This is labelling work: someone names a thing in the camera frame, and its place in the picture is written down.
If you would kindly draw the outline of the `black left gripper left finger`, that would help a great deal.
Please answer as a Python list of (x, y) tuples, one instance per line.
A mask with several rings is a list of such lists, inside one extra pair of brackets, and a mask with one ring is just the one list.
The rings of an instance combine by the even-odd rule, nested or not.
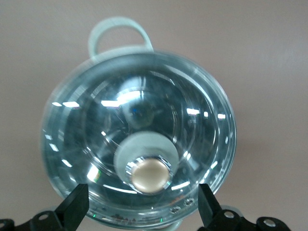
[(43, 211), (29, 221), (15, 225), (12, 219), (1, 219), (2, 231), (75, 231), (89, 210), (89, 187), (79, 184), (55, 210)]

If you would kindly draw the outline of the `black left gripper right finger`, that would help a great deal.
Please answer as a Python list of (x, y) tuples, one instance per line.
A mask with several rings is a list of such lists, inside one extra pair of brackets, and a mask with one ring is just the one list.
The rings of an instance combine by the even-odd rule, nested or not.
[(252, 223), (232, 209), (222, 208), (208, 184), (198, 186), (198, 211), (203, 222), (200, 231), (289, 231), (281, 220), (259, 217)]

